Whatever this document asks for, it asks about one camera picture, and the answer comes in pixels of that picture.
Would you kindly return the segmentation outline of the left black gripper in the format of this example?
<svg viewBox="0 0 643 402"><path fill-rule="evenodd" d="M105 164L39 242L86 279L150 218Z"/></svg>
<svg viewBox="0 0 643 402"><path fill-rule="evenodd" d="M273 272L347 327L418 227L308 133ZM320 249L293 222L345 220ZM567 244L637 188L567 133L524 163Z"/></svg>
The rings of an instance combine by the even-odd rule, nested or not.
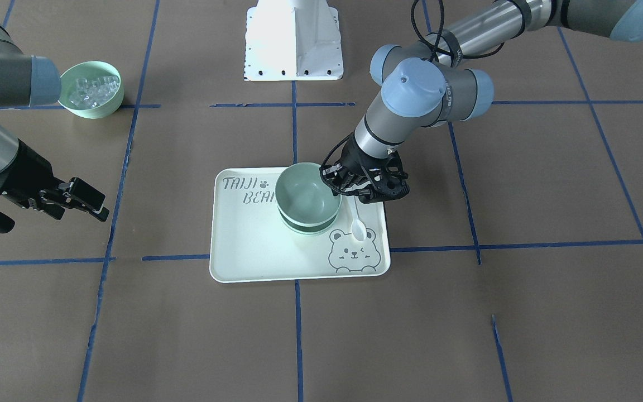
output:
<svg viewBox="0 0 643 402"><path fill-rule="evenodd" d="M384 152L383 157L372 157L357 144L355 135L350 134L344 142L340 159L335 165L322 165L320 178L334 195L349 196L346 188L370 183L386 188L390 181L391 159L395 153Z"/></svg>

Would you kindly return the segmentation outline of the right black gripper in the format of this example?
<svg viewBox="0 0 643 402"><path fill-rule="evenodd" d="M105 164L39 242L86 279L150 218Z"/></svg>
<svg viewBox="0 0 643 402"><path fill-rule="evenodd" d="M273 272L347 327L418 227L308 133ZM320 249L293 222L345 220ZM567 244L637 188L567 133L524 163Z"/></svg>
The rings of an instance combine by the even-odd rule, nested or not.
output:
<svg viewBox="0 0 643 402"><path fill-rule="evenodd" d="M0 193L21 208L32 208L59 221L64 209L78 209L100 222L107 221L105 195L81 178L65 183L54 175L51 163L23 141L13 162L0 172Z"/></svg>

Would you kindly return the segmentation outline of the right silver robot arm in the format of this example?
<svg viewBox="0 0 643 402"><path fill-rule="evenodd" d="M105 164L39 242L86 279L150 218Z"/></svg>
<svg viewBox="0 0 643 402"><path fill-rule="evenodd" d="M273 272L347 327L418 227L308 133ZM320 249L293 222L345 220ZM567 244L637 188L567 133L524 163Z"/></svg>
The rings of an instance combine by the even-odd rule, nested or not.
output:
<svg viewBox="0 0 643 402"><path fill-rule="evenodd" d="M0 23L0 108L56 103L61 79L48 58L21 51ZM104 222L109 209L104 194L86 181L56 178L48 160L0 125L0 196L23 209L34 209L54 219L66 209L78 209ZM15 222L0 212L0 233Z"/></svg>

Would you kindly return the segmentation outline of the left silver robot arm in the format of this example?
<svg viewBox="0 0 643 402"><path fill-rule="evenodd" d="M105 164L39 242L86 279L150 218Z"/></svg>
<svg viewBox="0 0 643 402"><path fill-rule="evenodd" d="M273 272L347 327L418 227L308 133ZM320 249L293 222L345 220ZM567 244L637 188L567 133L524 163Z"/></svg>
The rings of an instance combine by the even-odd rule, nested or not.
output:
<svg viewBox="0 0 643 402"><path fill-rule="evenodd" d="M323 162L323 183L364 204L403 198L408 175L398 150L411 133L479 117L492 105L492 79L461 63L492 56L507 41L546 26L642 41L643 1L495 1L448 28L418 34L409 46L378 48L370 76L380 91L338 144L339 160Z"/></svg>

